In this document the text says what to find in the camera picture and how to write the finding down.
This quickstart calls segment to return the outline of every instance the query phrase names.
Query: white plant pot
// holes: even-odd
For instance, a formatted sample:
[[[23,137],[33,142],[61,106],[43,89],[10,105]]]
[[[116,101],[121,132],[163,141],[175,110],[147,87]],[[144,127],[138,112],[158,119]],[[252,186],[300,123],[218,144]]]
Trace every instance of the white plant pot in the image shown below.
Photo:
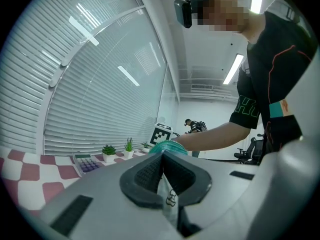
[[[106,163],[112,163],[114,161],[114,158],[115,158],[115,154],[111,154],[111,155],[103,154],[103,160]]]
[[[149,151],[150,151],[150,148],[148,148],[148,147],[144,147],[142,149],[142,152],[144,152],[144,153],[149,153]]]
[[[123,152],[123,154],[124,154],[124,157],[125,157],[125,158],[129,159],[129,158],[132,158],[132,156],[133,156],[133,154],[134,154],[134,151],[132,150],[132,151],[129,152],[129,151],[126,151],[126,150],[125,150],[125,151]]]

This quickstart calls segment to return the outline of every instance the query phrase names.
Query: checkered tablecloth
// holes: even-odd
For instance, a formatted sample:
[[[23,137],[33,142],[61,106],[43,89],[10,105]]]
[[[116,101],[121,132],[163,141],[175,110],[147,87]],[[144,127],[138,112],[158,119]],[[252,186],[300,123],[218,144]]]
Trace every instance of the checkered tablecloth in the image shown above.
[[[132,158],[144,156],[135,150]],[[117,153],[112,162],[104,162],[103,155],[96,158],[104,166],[122,163],[127,158]],[[34,215],[54,196],[76,182],[80,176],[70,156],[36,155],[0,146],[0,172],[13,202]]]

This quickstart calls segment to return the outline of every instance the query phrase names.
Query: teal object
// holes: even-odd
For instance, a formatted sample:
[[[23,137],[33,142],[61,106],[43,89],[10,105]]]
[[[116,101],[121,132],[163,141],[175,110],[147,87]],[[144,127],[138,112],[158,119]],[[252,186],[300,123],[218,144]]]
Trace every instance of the teal object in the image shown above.
[[[275,102],[269,105],[270,118],[280,118],[284,116],[280,102]]]
[[[188,155],[188,152],[185,150],[184,146],[174,140],[165,140],[156,144],[149,151],[149,154],[162,153],[163,150],[179,153],[181,155]]]

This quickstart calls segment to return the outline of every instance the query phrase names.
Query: man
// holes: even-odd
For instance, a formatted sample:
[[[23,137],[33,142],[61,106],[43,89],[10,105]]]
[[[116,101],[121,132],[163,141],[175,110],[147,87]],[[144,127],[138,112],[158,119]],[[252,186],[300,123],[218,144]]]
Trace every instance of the man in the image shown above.
[[[271,12],[256,14],[240,7],[238,0],[190,0],[198,25],[238,33],[247,39],[248,46],[247,61],[239,70],[239,100],[229,122],[176,138],[187,150],[222,149],[244,140],[257,128],[260,113],[269,152],[279,151],[302,135],[285,98],[307,69],[315,47],[294,22],[297,14],[288,4],[283,0],[273,3]],[[276,15],[283,8],[287,13]]]
[[[202,131],[201,126],[198,122],[191,121],[190,119],[186,119],[184,122],[185,122],[184,126],[190,126],[190,128],[191,128],[189,131],[190,134],[200,133]],[[192,156],[195,158],[199,157],[199,154],[200,154],[200,151],[192,151]]]

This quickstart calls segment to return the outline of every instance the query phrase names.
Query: green plant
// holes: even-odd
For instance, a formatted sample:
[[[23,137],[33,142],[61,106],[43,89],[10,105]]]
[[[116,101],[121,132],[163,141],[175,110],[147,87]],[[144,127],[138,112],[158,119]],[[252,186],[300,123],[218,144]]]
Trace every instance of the green plant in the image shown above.
[[[102,149],[102,153],[111,156],[116,154],[116,149],[113,146],[105,145]]]
[[[141,143],[141,145],[142,145],[145,149],[148,149],[148,148],[151,147],[147,142],[143,142],[143,143]]]
[[[131,152],[132,150],[134,150],[132,147],[132,138],[130,138],[130,140],[129,138],[126,139],[126,144],[124,145],[124,149],[128,152]]]

